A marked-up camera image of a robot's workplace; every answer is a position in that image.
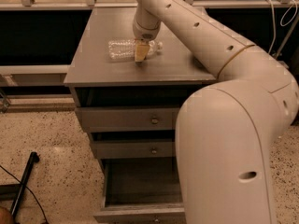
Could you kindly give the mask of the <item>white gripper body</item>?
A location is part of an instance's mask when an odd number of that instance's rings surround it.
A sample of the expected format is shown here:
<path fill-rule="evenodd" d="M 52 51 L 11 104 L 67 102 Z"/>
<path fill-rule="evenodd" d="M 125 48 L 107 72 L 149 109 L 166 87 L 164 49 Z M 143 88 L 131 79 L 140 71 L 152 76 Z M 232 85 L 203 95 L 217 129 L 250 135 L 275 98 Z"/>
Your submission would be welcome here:
<path fill-rule="evenodd" d="M 151 41 L 157 37 L 160 31 L 160 23 L 156 23 L 153 28 L 145 28 L 137 21 L 133 21 L 133 32 L 137 40 Z"/>

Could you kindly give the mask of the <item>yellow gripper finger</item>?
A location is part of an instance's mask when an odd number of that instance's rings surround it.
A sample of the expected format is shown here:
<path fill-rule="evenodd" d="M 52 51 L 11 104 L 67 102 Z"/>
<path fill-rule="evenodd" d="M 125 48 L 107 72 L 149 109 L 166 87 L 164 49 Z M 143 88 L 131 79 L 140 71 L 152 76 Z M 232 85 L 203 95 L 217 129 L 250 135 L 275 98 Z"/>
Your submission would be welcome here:
<path fill-rule="evenodd" d="M 135 61 L 141 63 L 146 59 L 150 51 L 150 44 L 141 40 L 135 42 Z"/>

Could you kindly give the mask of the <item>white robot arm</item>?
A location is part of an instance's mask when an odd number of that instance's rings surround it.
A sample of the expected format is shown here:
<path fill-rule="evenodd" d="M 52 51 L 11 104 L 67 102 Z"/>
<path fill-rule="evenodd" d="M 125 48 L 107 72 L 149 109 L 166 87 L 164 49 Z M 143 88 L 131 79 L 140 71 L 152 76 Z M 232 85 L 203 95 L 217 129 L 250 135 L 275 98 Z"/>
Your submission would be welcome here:
<path fill-rule="evenodd" d="M 164 24 L 214 76 L 176 122 L 187 224 L 277 224 L 270 146 L 298 112 L 292 74 L 263 49 L 183 0 L 136 0 L 134 33 Z"/>

